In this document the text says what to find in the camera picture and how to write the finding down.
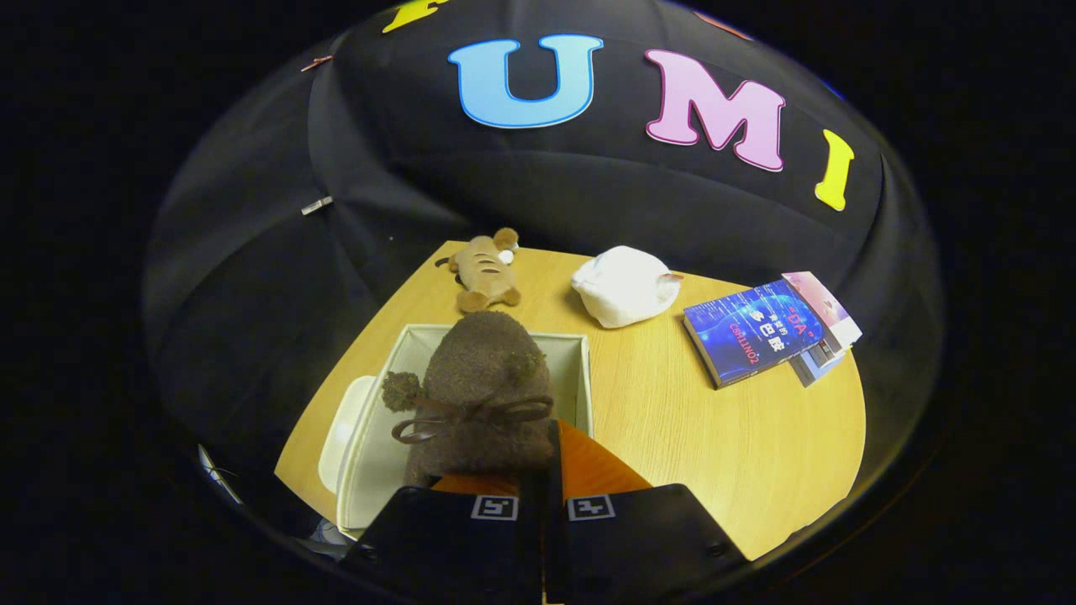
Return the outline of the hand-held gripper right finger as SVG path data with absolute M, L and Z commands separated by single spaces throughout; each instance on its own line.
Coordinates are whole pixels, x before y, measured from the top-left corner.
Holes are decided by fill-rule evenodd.
M 684 604 L 749 566 L 686 486 L 649 486 L 572 425 L 548 436 L 548 602 Z

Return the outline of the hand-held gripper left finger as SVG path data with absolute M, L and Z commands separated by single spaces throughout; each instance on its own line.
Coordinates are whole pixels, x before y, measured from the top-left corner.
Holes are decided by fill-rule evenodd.
M 546 479 L 515 497 L 401 487 L 340 566 L 410 604 L 542 604 Z

